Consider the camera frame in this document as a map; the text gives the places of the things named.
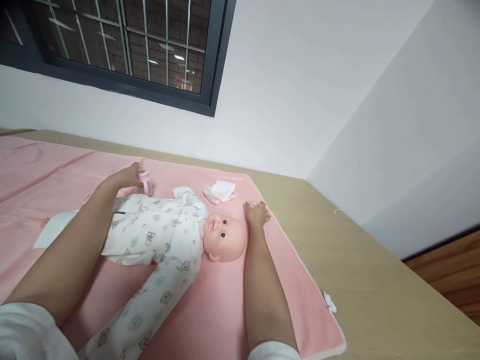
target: black window frame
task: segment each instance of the black window frame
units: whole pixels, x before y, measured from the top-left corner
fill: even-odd
[[[200,94],[49,54],[28,4],[30,1],[13,0],[3,5],[8,9],[23,46],[0,41],[0,64],[215,116],[236,0],[211,0]],[[120,0],[112,1],[121,6]]]

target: forearm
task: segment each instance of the forearm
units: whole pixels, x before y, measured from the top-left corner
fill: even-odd
[[[38,304],[60,326],[80,298],[107,236],[120,187],[107,178],[33,264],[6,303]]]
[[[250,229],[245,312],[250,351],[267,341],[278,341],[298,351],[287,299],[262,227]]]

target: bed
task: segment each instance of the bed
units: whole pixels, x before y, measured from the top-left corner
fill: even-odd
[[[480,327],[306,181],[49,131],[25,139],[250,175],[314,281],[331,295],[348,359],[479,359]]]

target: white cloth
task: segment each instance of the white cloth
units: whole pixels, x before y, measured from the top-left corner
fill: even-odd
[[[17,302],[0,306],[0,359],[79,360],[79,357],[47,310]],[[269,341],[253,349],[248,357],[248,360],[273,359],[300,360],[300,356],[284,343]]]
[[[175,199],[158,199],[133,194],[115,199],[101,255],[123,265],[150,265],[163,258],[176,238],[201,243],[207,207],[186,186],[173,189],[173,196]],[[47,248],[77,213],[78,210],[62,212],[52,217],[33,248]],[[176,230],[177,224],[182,225],[182,231]]]
[[[80,350],[80,359],[135,360],[188,287],[204,257],[207,207],[189,187],[175,200],[134,194],[118,199],[102,255],[125,265],[158,263],[135,295]]]

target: doll onesie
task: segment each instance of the doll onesie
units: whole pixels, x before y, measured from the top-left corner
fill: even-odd
[[[171,251],[174,239],[201,243],[199,229],[203,231],[203,227],[198,222],[207,219],[207,207],[189,187],[176,187],[173,196],[175,199],[143,194],[117,198],[101,254],[118,264],[150,265]]]
[[[146,283],[80,350],[88,359],[137,359],[195,280],[207,207],[188,187],[173,199],[119,198],[102,255],[122,264],[158,262]]]

